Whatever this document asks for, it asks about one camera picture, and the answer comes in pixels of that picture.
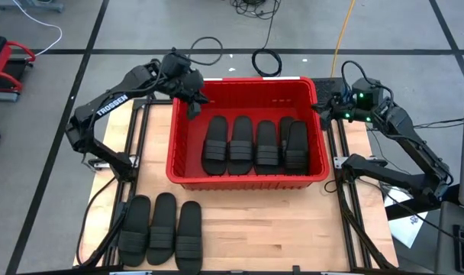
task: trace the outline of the paper sheet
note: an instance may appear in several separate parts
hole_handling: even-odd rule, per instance
[[[403,202],[407,199],[411,199],[410,196],[401,191],[398,187],[391,188],[388,194],[397,202]],[[394,204],[393,200],[386,196],[385,207],[392,204]],[[418,213],[418,215],[425,218],[427,216],[427,212]],[[417,216],[412,215],[405,218],[395,219],[388,223],[390,225],[391,235],[402,244],[405,244],[408,248],[411,248],[424,222]]]

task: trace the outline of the white cable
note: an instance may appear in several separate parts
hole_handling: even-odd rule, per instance
[[[36,57],[38,57],[39,55],[41,55],[42,53],[45,53],[47,52],[52,46],[54,46],[55,44],[57,44],[57,42],[59,42],[62,38],[63,38],[63,30],[61,30],[60,27],[57,27],[56,25],[53,25],[53,24],[48,24],[48,23],[43,23],[43,22],[40,22],[38,21],[37,19],[31,17],[27,12],[24,11],[24,9],[20,6],[20,4],[18,4],[18,2],[16,0],[12,0],[17,6],[18,8],[20,8],[21,12],[23,12],[25,15],[27,15],[28,18],[32,19],[33,21],[36,21],[37,23],[39,24],[42,24],[44,26],[47,26],[47,27],[52,27],[52,28],[56,28],[59,30],[59,38],[57,38],[56,41],[54,41],[54,43],[52,43],[49,47],[47,47],[45,50],[42,50],[41,52],[35,54]]]

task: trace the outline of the yellow cable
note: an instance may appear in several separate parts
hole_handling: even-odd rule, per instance
[[[351,0],[351,6],[349,7],[349,11],[347,11],[346,19],[344,19],[344,25],[340,31],[339,39],[337,39],[336,51],[333,52],[332,70],[330,71],[330,77],[334,77],[334,70],[336,69],[337,62],[337,52],[339,51],[340,43],[342,42],[342,37],[344,36],[344,31],[346,30],[347,22],[351,16],[351,11],[353,10],[354,4],[356,4],[356,0]]]

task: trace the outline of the black cable bundle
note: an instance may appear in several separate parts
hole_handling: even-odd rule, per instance
[[[271,11],[259,11],[259,7],[266,3],[266,0],[230,0],[230,5],[235,7],[236,13],[239,15],[246,16],[248,18],[259,18],[262,20],[271,20],[269,22],[269,30],[268,30],[268,37],[266,38],[266,42],[264,46],[260,49],[257,49],[253,53],[253,67],[257,71],[257,73],[262,77],[274,77],[279,76],[281,74],[283,63],[281,61],[281,57],[274,51],[266,49],[266,46],[269,42],[269,35],[271,34],[271,27],[272,27],[272,20],[275,17],[276,12],[279,9],[279,5],[281,4],[281,0],[273,0],[275,3],[272,7]],[[258,53],[267,53],[271,55],[277,62],[278,62],[278,69],[274,73],[264,73],[256,64],[256,56]]]

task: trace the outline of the wooden table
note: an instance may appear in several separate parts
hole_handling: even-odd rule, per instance
[[[110,114],[104,143],[113,150],[124,150],[131,105],[128,102]],[[133,147],[137,146],[142,113],[137,118]],[[149,196],[152,207],[163,192],[176,196],[178,208],[188,200],[200,203],[203,270],[288,271],[293,265],[304,271],[349,270],[337,194],[326,193],[324,183],[300,190],[255,191],[188,191],[171,183],[165,173],[171,113],[169,105],[153,105],[150,109],[137,194]],[[350,153],[370,156],[364,124],[346,123],[345,128]],[[98,172],[91,196],[112,177],[110,170]],[[333,178],[331,172],[326,181]],[[89,212],[80,248],[83,259],[89,257],[108,230],[116,186],[114,183],[105,190]],[[382,194],[360,181],[357,190],[368,236],[388,261],[398,265]],[[357,263],[362,266],[359,242],[352,232]],[[176,270],[176,264],[174,258],[159,266],[144,261],[137,269]]]

